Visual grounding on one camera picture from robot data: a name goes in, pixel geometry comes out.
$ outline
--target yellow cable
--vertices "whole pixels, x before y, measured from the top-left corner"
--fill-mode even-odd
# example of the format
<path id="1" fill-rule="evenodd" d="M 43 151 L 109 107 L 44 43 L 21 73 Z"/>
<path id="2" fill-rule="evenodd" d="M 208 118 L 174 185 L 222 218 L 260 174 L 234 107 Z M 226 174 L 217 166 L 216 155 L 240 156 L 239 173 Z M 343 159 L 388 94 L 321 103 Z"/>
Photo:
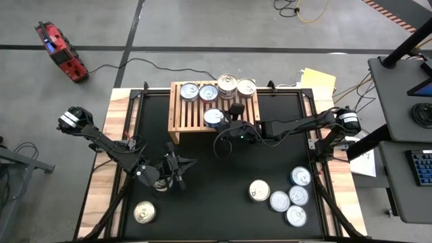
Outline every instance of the yellow cable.
<path id="1" fill-rule="evenodd" d="M 366 83 L 368 83 L 368 82 L 370 82 L 370 81 L 372 81 L 372 78 L 369 78 L 368 80 L 364 81 L 364 82 L 363 82 L 362 84 L 360 84 L 358 87 L 361 87 L 361 86 L 365 85 Z M 354 90 L 356 90 L 358 87 L 357 87 L 357 86 L 356 86 L 356 87 L 353 87 L 349 92 L 347 92 L 346 94 L 342 95 L 342 96 L 341 96 L 337 101 L 335 101 L 333 104 L 336 104 L 337 102 L 339 102 L 340 100 L 342 100 L 345 96 L 347 96 L 348 94 L 350 94 L 351 92 L 353 92 Z"/>
<path id="2" fill-rule="evenodd" d="M 429 40 L 426 40 L 425 42 L 423 42 L 423 43 L 421 43 L 421 44 L 418 44 L 418 45 L 416 46 L 416 48 L 420 48 L 420 47 L 426 45 L 429 41 L 432 41 L 432 37 L 429 38 Z"/>
<path id="3" fill-rule="evenodd" d="M 300 6 L 300 3 L 301 3 L 301 2 L 302 2 L 302 0 L 298 0 L 296 8 L 298 8 L 298 6 Z M 313 23 L 313 22 L 319 20 L 319 18 L 321 18 L 321 16 L 325 13 L 325 11 L 327 10 L 327 8 L 329 7 L 329 3 L 330 3 L 330 0 L 327 0 L 327 3 L 325 4 L 325 9 L 324 9 L 324 11 L 323 11 L 319 16 L 318 16 L 318 18 L 316 18 L 316 19 L 314 19 L 314 20 L 303 20 L 303 19 L 302 19 L 302 16 L 300 16 L 300 11 L 297 12 L 297 16 L 298 16 L 298 18 L 299 18 L 300 20 L 302 20 L 303 23 L 306 23 L 306 24 Z"/>

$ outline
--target wooden table frame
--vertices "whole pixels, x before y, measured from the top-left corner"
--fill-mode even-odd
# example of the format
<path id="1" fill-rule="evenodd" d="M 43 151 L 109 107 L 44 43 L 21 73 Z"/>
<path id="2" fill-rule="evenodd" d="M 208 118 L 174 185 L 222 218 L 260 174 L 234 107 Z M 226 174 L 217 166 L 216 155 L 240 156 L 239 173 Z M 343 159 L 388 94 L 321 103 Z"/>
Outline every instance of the wooden table frame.
<path id="1" fill-rule="evenodd" d="M 103 127 L 103 133 L 112 140 L 121 140 L 123 136 L 124 123 L 126 117 L 126 109 L 129 103 L 130 91 L 135 88 L 116 88 L 113 89 L 111 93 L 109 108 L 107 116 L 105 118 L 105 125 Z M 150 88 L 149 90 L 169 90 L 169 88 Z M 331 97 L 320 97 L 315 99 L 315 109 L 317 113 L 327 110 L 333 107 L 333 100 Z M 308 100 L 305 100 L 305 104 L 311 104 Z M 138 104 L 133 106 L 133 112 L 131 117 L 131 123 L 129 127 L 130 134 L 133 134 L 136 121 L 136 111 L 138 110 Z M 306 109 L 306 114 L 312 114 L 311 109 Z M 321 134 L 323 137 L 328 135 L 329 130 L 322 129 Z M 317 138 L 318 134 L 316 132 L 310 133 L 311 138 Z M 334 157 L 338 159 L 347 159 L 345 152 L 336 151 Z M 105 153 L 98 154 L 96 156 L 94 166 L 97 166 L 107 160 Z M 112 187 L 113 187 L 113 177 L 115 175 L 116 164 L 114 162 L 101 167 L 98 172 L 92 175 L 89 185 L 88 192 L 84 198 L 84 205 L 80 220 L 77 225 L 77 230 L 75 238 L 85 236 L 91 231 L 98 220 L 101 218 L 103 213 L 109 206 Z M 354 182 L 352 180 L 352 175 L 350 171 L 350 166 L 348 163 L 341 161 L 329 161 L 328 163 L 329 173 L 331 177 L 331 183 L 333 186 L 333 191 L 335 195 L 335 200 L 338 207 L 342 210 L 344 215 L 350 221 L 350 223 L 362 234 L 366 235 L 366 228 L 363 222 L 362 213 L 360 210 L 360 205 L 358 203 L 356 189 L 354 187 Z M 324 175 L 320 175 L 323 184 L 325 185 L 326 178 Z M 328 205 L 325 205 L 325 216 L 327 218 L 327 225 L 329 228 L 329 234 L 335 236 L 336 228 L 333 223 L 333 216 Z M 121 205 L 118 206 L 113 220 L 113 229 L 117 229 L 119 223 L 119 212 Z M 115 237 L 117 231 L 114 230 L 111 236 Z"/>

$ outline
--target yellow paper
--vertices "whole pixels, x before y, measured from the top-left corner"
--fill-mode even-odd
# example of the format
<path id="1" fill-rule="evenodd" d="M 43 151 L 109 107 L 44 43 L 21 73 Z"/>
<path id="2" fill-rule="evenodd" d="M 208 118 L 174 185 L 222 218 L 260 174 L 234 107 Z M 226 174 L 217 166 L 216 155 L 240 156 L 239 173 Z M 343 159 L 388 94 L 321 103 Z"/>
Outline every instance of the yellow paper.
<path id="1" fill-rule="evenodd" d="M 315 100 L 331 99 L 336 77 L 310 68 L 304 69 L 301 87 L 311 88 Z"/>

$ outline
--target table leg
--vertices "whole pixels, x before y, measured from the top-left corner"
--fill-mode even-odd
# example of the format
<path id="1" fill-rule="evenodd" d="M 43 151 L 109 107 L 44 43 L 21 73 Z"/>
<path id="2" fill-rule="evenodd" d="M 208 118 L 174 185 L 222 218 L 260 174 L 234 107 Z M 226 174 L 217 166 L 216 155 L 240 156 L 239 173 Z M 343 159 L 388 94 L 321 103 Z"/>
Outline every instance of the table leg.
<path id="1" fill-rule="evenodd" d="M 346 151 L 348 160 L 353 160 L 365 152 L 378 146 L 381 141 L 390 141 L 389 129 L 387 124 L 382 125 L 380 128 L 373 131 L 368 136 L 362 138 L 360 141 L 356 142 L 354 145 Z"/>

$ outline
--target can lid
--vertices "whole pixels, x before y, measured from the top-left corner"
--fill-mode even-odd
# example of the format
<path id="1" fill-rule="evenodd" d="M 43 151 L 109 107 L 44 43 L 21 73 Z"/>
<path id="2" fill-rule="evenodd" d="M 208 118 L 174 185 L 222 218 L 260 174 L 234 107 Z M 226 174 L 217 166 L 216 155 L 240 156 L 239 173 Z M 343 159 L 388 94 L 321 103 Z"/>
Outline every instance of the can lid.
<path id="1" fill-rule="evenodd" d="M 218 124 L 223 120 L 223 113 L 216 108 L 211 108 L 205 111 L 204 120 L 210 124 Z"/>
<path id="2" fill-rule="evenodd" d="M 302 166 L 295 167 L 291 172 L 291 178 L 295 184 L 300 186 L 308 185 L 311 182 L 311 173 Z"/>
<path id="3" fill-rule="evenodd" d="M 292 226 L 302 227 L 306 224 L 307 215 L 301 207 L 294 205 L 286 211 L 286 219 Z"/>
<path id="4" fill-rule="evenodd" d="M 199 88 L 194 83 L 183 84 L 180 94 L 185 99 L 192 99 L 198 95 Z"/>
<path id="5" fill-rule="evenodd" d="M 288 210 L 290 206 L 290 199 L 285 192 L 275 191 L 270 196 L 270 206 L 274 211 L 283 213 Z"/>
<path id="6" fill-rule="evenodd" d="M 270 187 L 263 180 L 255 180 L 249 186 L 249 195 L 256 201 L 264 201 L 270 196 Z"/>
<path id="7" fill-rule="evenodd" d="M 309 201 L 309 194 L 301 186 L 293 186 L 290 189 L 290 199 L 295 205 L 303 206 Z"/>
<path id="8" fill-rule="evenodd" d="M 217 88 L 211 84 L 205 84 L 200 88 L 200 97 L 206 101 L 212 101 L 217 97 Z"/>
<path id="9" fill-rule="evenodd" d="M 134 218 L 139 223 L 148 223 L 155 218 L 155 206 L 149 201 L 138 203 L 134 209 Z"/>
<path id="10" fill-rule="evenodd" d="M 232 74 L 222 74 L 217 79 L 217 86 L 226 91 L 235 90 L 237 83 L 237 78 Z"/>
<path id="11" fill-rule="evenodd" d="M 237 90 L 243 95 L 251 95 L 257 90 L 257 86 L 253 79 L 243 78 L 238 81 Z"/>

